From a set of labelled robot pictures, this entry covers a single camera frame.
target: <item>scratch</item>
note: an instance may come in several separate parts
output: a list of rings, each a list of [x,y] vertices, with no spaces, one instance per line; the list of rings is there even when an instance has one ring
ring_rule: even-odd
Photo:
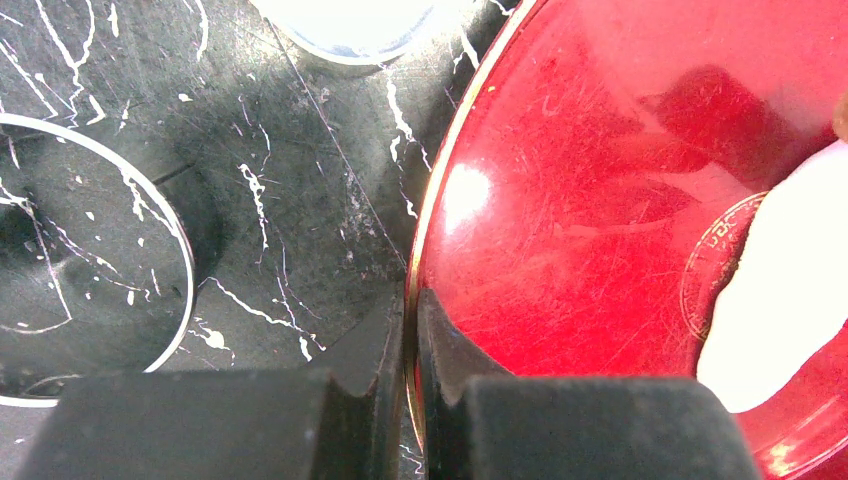
[[[314,312],[312,312],[312,310],[310,310],[310,309],[309,309],[309,307],[307,307],[306,305],[304,305],[304,304],[303,304],[303,302],[302,302],[299,298],[297,298],[297,295],[295,295],[295,293],[294,293],[294,291],[291,289],[291,287],[289,287],[289,274],[288,274],[288,273],[286,273],[286,244],[285,244],[285,243],[283,243],[283,239],[282,239],[282,237],[280,238],[280,243],[281,243],[281,244],[282,244],[282,246],[283,246],[283,254],[282,254],[282,259],[283,259],[283,282],[285,282],[285,283],[284,283],[284,284],[285,284],[285,288],[286,288],[286,289],[288,289],[288,291],[289,291],[289,295],[291,295],[291,296],[292,296],[292,298],[294,298],[294,299],[295,299],[295,301],[297,302],[297,304],[298,304],[298,305],[300,305],[300,307],[301,307],[302,309],[306,310],[306,313],[308,313],[309,315],[311,315],[311,316],[313,316],[313,317],[317,318],[318,320],[323,320],[323,318],[319,317],[318,315],[315,315],[315,313],[314,313]],[[279,272],[279,271],[277,271],[277,285],[279,285],[279,287],[280,287],[280,293],[283,295],[283,299],[285,300],[285,299],[286,299],[286,294],[283,292],[283,288],[284,288],[284,287],[283,287],[283,285],[280,285],[280,272]]]
[[[147,204],[147,202],[144,201],[143,198],[141,198],[141,192],[138,191],[138,185],[132,180],[132,178],[130,178],[130,175],[127,172],[121,170],[121,176],[124,179],[124,185],[128,186],[130,188],[130,193],[132,193],[132,196],[133,196],[132,211],[133,211],[134,214],[136,214],[136,216],[138,217],[138,220],[140,222],[144,221],[144,214],[141,211],[142,208],[143,208],[143,209],[147,210],[151,215],[153,215],[153,218],[155,218],[160,223],[162,223],[162,225],[165,225],[165,228],[167,228],[168,231],[171,232],[171,235],[173,235],[176,238],[180,238],[180,234],[179,234],[177,227],[175,225],[171,225],[171,223],[168,220],[162,218],[158,213],[156,213],[155,210],[150,208],[150,206]]]
[[[292,325],[297,326],[297,319],[294,318],[294,312],[291,310],[291,306],[289,306],[289,300],[286,297],[286,291],[283,289],[283,282],[280,281],[280,271],[277,270],[277,286],[280,287],[280,295],[283,296],[283,306],[286,307],[286,311],[289,312],[289,317],[292,319]]]
[[[456,101],[454,101],[454,99],[453,99],[453,97],[451,96],[450,92],[448,91],[447,87],[445,87],[445,95],[447,95],[447,97],[448,97],[448,101],[450,101],[450,102],[451,102],[451,105],[453,106],[453,109],[454,109],[454,110],[456,110]]]
[[[603,366],[603,367],[601,367],[601,369],[600,369],[598,372],[599,372],[599,373],[601,373],[601,374],[603,374],[603,373],[604,373],[604,370],[606,370],[606,368],[607,368],[607,367],[608,367],[608,366],[612,363],[612,361],[613,361],[613,360],[615,360],[615,358],[616,358],[616,357],[618,357],[618,356],[621,354],[621,352],[623,352],[623,351],[624,351],[624,349],[625,349],[628,345],[630,345],[630,342],[632,342],[633,340],[635,340],[635,339],[636,339],[636,337],[638,337],[638,336],[639,336],[639,333],[641,333],[641,332],[642,332],[642,330],[644,330],[644,328],[645,328],[645,327],[647,327],[648,325],[649,325],[649,324],[648,324],[647,322],[646,322],[646,323],[644,323],[644,324],[642,324],[642,326],[641,326],[641,327],[639,327],[639,329],[638,329],[638,330],[636,330],[636,332],[634,332],[634,333],[633,333],[633,335],[632,335],[632,336],[631,336],[631,337],[630,337],[630,338],[629,338],[626,342],[624,342],[624,345],[622,345],[622,346],[621,346],[621,348],[619,348],[619,349],[618,349],[618,351],[617,351],[617,352],[615,352],[615,354],[613,354],[613,356],[611,356],[611,357],[609,358],[609,360],[607,360],[607,363],[605,363],[605,364],[604,364],[604,366]]]
[[[259,183],[256,175],[250,171],[247,164],[239,165],[239,170],[242,176],[248,182],[248,188],[253,193],[253,204],[256,205],[256,214],[259,216],[259,229],[262,231],[262,252],[268,250],[268,234],[265,231],[265,226],[268,225],[268,219],[265,218],[265,205],[262,203],[262,192],[265,191],[265,186]],[[262,262],[262,255],[259,255],[259,263]]]
[[[397,249],[394,242],[392,242],[392,239],[389,238],[389,234],[386,231],[386,227],[383,225],[383,222],[382,222],[382,220],[380,220],[380,217],[377,216],[377,211],[374,210],[374,206],[371,204],[371,200],[369,200],[368,196],[365,194],[365,188],[362,187],[362,184],[359,182],[359,178],[357,178],[356,174],[353,171],[353,168],[350,166],[350,162],[347,159],[347,155],[345,155],[344,151],[342,151],[342,147],[339,144],[339,141],[336,138],[335,133],[333,133],[332,127],[330,127],[329,122],[327,122],[327,119],[324,117],[324,114],[321,112],[321,108],[318,106],[318,102],[315,100],[315,96],[312,95],[312,92],[309,90],[309,87],[306,85],[306,80],[304,80],[303,75],[300,74],[300,71],[297,69],[297,66],[294,63],[294,60],[291,58],[291,55],[289,55],[288,50],[286,50],[286,47],[283,44],[283,41],[280,38],[279,33],[277,33],[277,28],[274,26],[273,23],[271,23],[270,20],[266,19],[266,21],[268,22],[268,25],[270,26],[271,31],[274,33],[274,37],[277,40],[277,44],[279,45],[280,50],[282,50],[283,55],[286,57],[286,60],[288,61],[289,65],[291,65],[292,70],[294,70],[294,73],[297,76],[298,80],[300,81],[300,84],[306,90],[306,95],[309,97],[310,103],[312,103],[312,106],[318,112],[318,116],[321,118],[321,122],[324,124],[324,128],[327,129],[327,133],[330,135],[330,139],[332,139],[333,145],[336,147],[336,150],[339,152],[339,156],[342,158],[342,161],[345,164],[345,168],[348,171],[348,175],[351,177],[353,182],[356,183],[356,186],[359,188],[359,191],[362,192],[362,196],[365,199],[365,203],[368,205],[368,209],[371,210],[371,214],[374,215],[374,219],[377,221],[377,225],[380,226],[380,231],[383,233],[383,236],[389,242],[389,246],[391,246],[392,251],[394,251],[395,257],[397,257],[400,264],[403,265],[403,268],[406,269],[406,260],[403,259],[403,256],[400,254],[400,250]]]
[[[23,23],[21,23],[21,22],[19,22],[19,21],[15,20],[14,18],[12,18],[12,17],[10,17],[10,16],[6,15],[6,14],[5,14],[5,13],[3,13],[3,12],[0,12],[0,18],[2,18],[3,20],[6,20],[7,22],[12,22],[12,23],[14,23],[15,25],[17,25],[17,26],[19,26],[19,27],[23,27],[23,26],[24,26],[24,24],[23,24]]]
[[[30,220],[32,220],[32,225],[35,228],[35,236],[38,240],[38,245],[41,247],[41,252],[44,256],[44,262],[47,265],[47,271],[50,274],[50,278],[53,279],[53,285],[56,289],[56,294],[59,296],[59,301],[62,303],[62,308],[65,310],[65,320],[57,323],[56,325],[52,325],[50,327],[38,329],[38,330],[21,330],[17,328],[7,327],[5,325],[0,325],[0,328],[6,331],[20,333],[22,335],[37,335],[44,332],[49,332],[51,330],[55,330],[71,320],[73,320],[73,315],[71,315],[71,311],[68,308],[67,302],[65,302],[65,295],[62,293],[62,285],[59,283],[59,276],[56,274],[56,270],[53,268],[53,262],[50,261],[50,252],[47,250],[47,245],[44,243],[44,237],[41,234],[41,228],[38,223],[38,220],[35,218],[35,211],[33,210],[33,204],[24,197],[19,197],[16,195],[12,195],[2,184],[2,179],[0,179],[0,191],[6,195],[6,197],[0,197],[0,205],[10,205],[17,206],[26,212],[29,216]]]
[[[309,342],[307,342],[303,337],[299,337],[298,340],[300,341],[300,353],[303,354],[303,357],[306,358],[307,362],[311,362],[312,355],[309,354]]]
[[[112,3],[112,8],[109,13],[109,17],[106,19],[109,22],[112,22],[112,36],[118,38],[120,35],[120,31],[118,31],[118,12],[115,11],[115,4]]]
[[[398,135],[397,137],[395,137],[392,140],[392,143],[389,145],[389,153],[392,154],[392,161],[395,162],[395,165],[397,165],[398,168],[401,171],[403,171],[403,167],[401,167],[401,165],[397,161],[397,147],[398,147],[398,145],[400,145],[400,135]]]
[[[418,214],[415,213],[415,210],[413,210],[414,205],[412,204],[412,201],[410,201],[409,197],[407,197],[406,194],[403,193],[403,185],[401,185],[400,187],[400,195],[403,197],[404,200],[406,200],[406,214],[410,217],[415,217],[415,219],[417,220]]]
[[[150,276],[153,277],[153,288],[156,290],[156,295],[162,296],[162,292],[159,291],[159,281],[156,280],[156,272],[151,268]]]
[[[38,96],[38,99],[41,100],[41,103],[43,103],[44,106],[47,107],[47,110],[50,110],[50,116],[47,118],[53,118],[59,115],[59,112],[57,112],[56,109],[53,108],[52,105],[50,105],[50,102],[48,102],[47,99],[44,98],[44,94],[41,93],[41,90],[39,90],[38,87],[36,87],[35,84],[32,82],[29,73],[27,73],[18,63],[17,55],[10,54],[2,43],[0,43],[0,52],[3,52],[3,55],[5,55],[6,58],[12,63],[12,66],[15,67],[15,70],[18,71],[18,74],[20,74],[20,76],[23,77],[24,81],[27,82],[29,88],[31,88],[32,91],[35,92],[35,94]]]
[[[224,288],[224,286],[221,285],[221,282],[218,281],[217,278],[207,277],[206,280],[204,280],[203,282],[200,283],[200,286],[203,286],[203,284],[205,284],[208,280],[212,280],[213,282],[215,282],[215,284],[218,285],[218,289],[221,290],[221,292],[223,292],[224,295],[230,297],[230,299],[232,299],[234,302],[236,302],[236,304],[239,305],[241,308],[243,308],[246,312],[251,313],[253,315],[256,315],[257,317],[261,317],[266,322],[268,322],[272,325],[283,325],[283,326],[288,327],[288,328],[290,328],[290,329],[292,329],[292,330],[294,330],[294,331],[296,331],[300,334],[303,334],[303,335],[309,337],[312,340],[312,342],[315,343],[315,345],[317,345],[318,348],[320,348],[322,351],[326,350],[326,347],[321,345],[318,342],[318,340],[316,340],[314,333],[309,333],[306,330],[298,327],[297,325],[293,325],[291,322],[288,322],[286,320],[271,318],[271,316],[268,315],[267,313],[265,313],[261,310],[256,310],[255,308],[251,307],[250,305],[246,304],[241,299],[239,299],[234,293],[232,293],[229,290],[227,290],[226,288]]]
[[[190,334],[194,335],[195,337],[203,339],[203,341],[206,342],[206,345],[208,345],[211,348],[229,351],[230,352],[230,366],[231,367],[235,366],[235,364],[236,364],[236,352],[234,352],[230,347],[228,347],[226,345],[225,340],[224,340],[224,335],[221,334],[221,332],[219,332],[217,330],[212,330],[211,328],[207,328],[206,322],[204,322],[203,319],[200,318],[200,317],[194,317],[194,321],[195,321],[195,323],[197,323],[197,326],[201,330],[206,332],[206,335],[203,335],[202,333],[197,333],[195,330],[187,330],[186,333],[190,333]]]
[[[412,133],[412,127],[409,126],[408,123],[403,119],[403,112],[397,103],[397,86],[392,82],[392,73],[393,70],[384,68],[386,72],[386,98],[389,100],[389,108],[391,108],[392,113],[395,117],[395,128],[403,132],[404,137],[406,138],[407,143],[417,143],[418,147],[421,149],[421,158],[424,161],[424,165],[427,166],[427,170],[433,171],[433,167],[430,166],[430,163],[427,161],[427,152],[424,150],[424,145],[421,144],[418,140],[416,140],[415,135]],[[396,139],[397,142],[392,140],[392,145],[389,149],[392,151],[392,160],[397,163],[397,146],[400,143],[400,139]]]
[[[238,96],[238,101],[239,101],[239,103],[241,104],[241,113],[242,113],[242,115],[244,115],[244,121],[245,121],[245,122],[247,122],[247,125],[248,125],[248,126],[251,126],[251,127],[252,127],[252,126],[253,126],[253,124],[252,124],[252,123],[250,123],[250,118],[248,118],[248,117],[247,117],[247,108],[244,106],[244,96],[243,96],[243,95],[239,95],[239,96]]]
[[[70,251],[71,251],[74,255],[76,255],[76,256],[78,256],[78,257],[82,258],[82,259],[83,259],[83,260],[85,260],[85,262],[86,262],[86,263],[88,263],[89,265],[91,264],[91,261],[88,259],[88,257],[86,257],[86,255],[90,255],[91,257],[93,257],[93,258],[94,258],[94,263],[96,263],[97,265],[105,266],[106,268],[108,268],[108,269],[109,269],[109,270],[111,270],[112,272],[114,272],[114,273],[116,273],[116,274],[120,275],[120,273],[118,273],[118,271],[115,269],[115,267],[113,267],[113,266],[112,266],[112,264],[111,264],[111,263],[107,262],[107,261],[106,261],[106,260],[104,260],[103,258],[100,258],[100,257],[98,257],[97,255],[95,255],[95,254],[93,254],[93,253],[90,253],[90,252],[85,251],[85,249],[83,249],[82,247],[80,247],[79,245],[77,245],[77,244],[76,244],[73,240],[71,240],[71,238],[68,236],[68,232],[67,232],[67,231],[65,231],[65,229],[63,229],[63,228],[62,228],[62,227],[60,227],[59,225],[57,225],[57,224],[56,224],[56,222],[54,222],[53,220],[51,220],[51,219],[49,219],[49,218],[47,218],[46,220],[47,220],[47,223],[49,223],[50,225],[53,225],[53,228],[55,228],[55,229],[56,229],[56,231],[58,231],[58,232],[59,232],[59,241],[61,241],[61,242],[62,242],[62,243],[63,243],[66,247],[68,247],[68,250],[70,250]]]
[[[50,93],[52,93],[52,94],[53,94],[53,96],[54,96],[54,97],[56,97],[56,100],[59,100],[59,101],[62,103],[62,105],[64,105],[64,106],[65,106],[65,108],[67,108],[68,110],[71,110],[71,106],[68,104],[68,102],[66,102],[64,98],[60,97],[60,96],[59,96],[59,94],[58,94],[58,93],[56,93],[56,91],[55,91],[55,90],[53,90],[52,88],[50,88],[50,85],[48,85],[48,84],[47,84],[47,81],[46,81],[46,80],[44,80],[44,74],[43,74],[43,73],[36,73],[36,74],[35,74],[35,75],[33,75],[33,76],[34,76],[34,77],[35,77],[35,79],[36,79],[36,80],[38,80],[38,81],[39,81],[42,85],[44,85],[45,87],[47,87],[47,90],[50,90]]]
[[[197,47],[197,61],[200,61],[200,57],[203,56],[203,52],[206,51],[206,45],[209,42],[209,18],[206,16],[206,9],[203,8],[203,2],[201,0],[194,0],[194,4],[197,5],[197,9],[200,10],[200,46]]]
[[[62,54],[62,58],[65,59],[65,63],[73,70],[74,75],[71,78],[71,83],[76,86],[76,90],[71,96],[68,98],[68,103],[71,106],[71,111],[73,115],[71,115],[71,121],[74,122],[74,119],[77,116],[77,109],[74,105],[74,100],[79,96],[79,94],[85,90],[85,87],[79,82],[80,72],[79,69],[82,67],[87,61],[90,55],[89,49],[91,48],[91,42],[94,41],[94,9],[91,6],[91,0],[85,0],[86,5],[88,5],[88,18],[89,18],[89,26],[88,26],[88,37],[82,44],[82,56],[79,60],[74,60],[71,56],[71,52],[68,51],[68,48],[62,43],[62,40],[59,39],[59,34],[56,33],[56,29],[53,28],[53,24],[50,23],[50,17],[47,16],[47,11],[44,9],[44,5],[41,3],[41,0],[35,0],[35,3],[38,5],[38,12],[41,15],[41,21],[44,22],[44,25],[47,27],[47,31],[50,33],[50,38],[53,39],[53,43],[59,48],[59,52]]]
[[[474,50],[474,46],[471,45],[471,41],[468,40],[468,35],[465,34],[465,30],[462,28],[459,29],[459,41],[462,43],[462,53],[468,56],[468,59],[471,60],[471,65],[474,67],[474,70],[477,70],[480,67],[480,60],[477,57],[477,51]]]
[[[15,142],[12,141],[12,137],[6,137],[6,141],[9,143],[9,154],[12,155],[12,163],[18,167],[18,170],[21,169],[21,164],[18,163],[18,154],[15,151]]]
[[[94,108],[94,111],[97,112],[97,116],[86,122],[86,125],[93,125],[106,118],[106,112],[103,111],[103,108],[100,106],[100,102],[94,98],[94,95],[88,96],[88,103],[90,103],[91,107]]]
[[[127,104],[124,105],[124,111],[121,112],[121,124],[118,125],[118,132],[120,132],[121,130],[124,129],[124,127],[127,126],[127,119],[129,119],[129,118],[130,118],[130,101],[129,101],[129,99],[127,99]]]
[[[271,158],[271,139],[268,138],[268,132],[266,132],[265,129],[262,128],[262,123],[257,123],[257,125],[259,125],[259,130],[262,130],[262,135],[265,135],[265,148],[268,150],[268,154],[265,155],[264,159],[262,159],[262,167],[259,169],[259,171],[261,172],[265,170],[265,163],[267,163],[268,159]]]
[[[489,3],[494,3],[495,5],[497,5],[498,9],[501,11],[501,15],[505,17],[512,16],[512,12],[515,11],[515,8],[510,8],[509,10],[507,10],[506,8],[504,8],[503,4],[498,0],[489,0]]]

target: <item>gold rim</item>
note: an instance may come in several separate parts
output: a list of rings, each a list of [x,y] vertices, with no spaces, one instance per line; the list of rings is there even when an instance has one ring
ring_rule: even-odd
[[[406,278],[407,291],[404,300],[403,309],[403,372],[406,381],[406,400],[409,403],[409,413],[412,418],[412,428],[415,430],[415,438],[418,441],[418,446],[421,451],[424,451],[425,424],[423,405],[418,402],[418,394],[415,385],[415,366],[418,360],[418,291],[420,288],[420,277],[418,268],[421,264],[421,253],[424,251],[424,241],[427,237],[427,229],[430,226],[430,220],[433,217],[433,210],[436,206],[436,199],[442,189],[442,184],[445,180],[445,172],[447,171],[448,160],[453,153],[456,140],[459,133],[462,131],[462,126],[465,124],[465,119],[471,112],[471,107],[477,99],[477,95],[483,88],[483,85],[489,79],[492,69],[497,63],[501,54],[506,49],[509,41],[518,31],[518,27],[530,13],[530,10],[536,4],[537,0],[524,0],[513,11],[510,18],[506,21],[500,34],[492,43],[491,48],[486,53],[483,61],[480,63],[477,73],[471,78],[471,83],[462,97],[459,106],[454,114],[448,132],[445,135],[445,140],[442,143],[442,148],[436,156],[433,173],[430,175],[430,181],[427,184],[427,190],[424,194],[424,202],[421,204],[421,213],[419,214],[418,226],[415,229],[415,239],[412,242],[412,255],[409,260],[409,273]]]

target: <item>black marble surface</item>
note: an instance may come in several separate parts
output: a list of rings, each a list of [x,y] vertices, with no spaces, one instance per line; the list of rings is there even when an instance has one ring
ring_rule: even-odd
[[[344,67],[248,0],[4,0],[0,106],[207,182],[222,255],[163,369],[296,367],[403,281],[429,163],[515,3],[457,1],[399,59]],[[0,478],[47,414],[0,407]],[[399,455],[402,478],[423,475],[406,417]]]

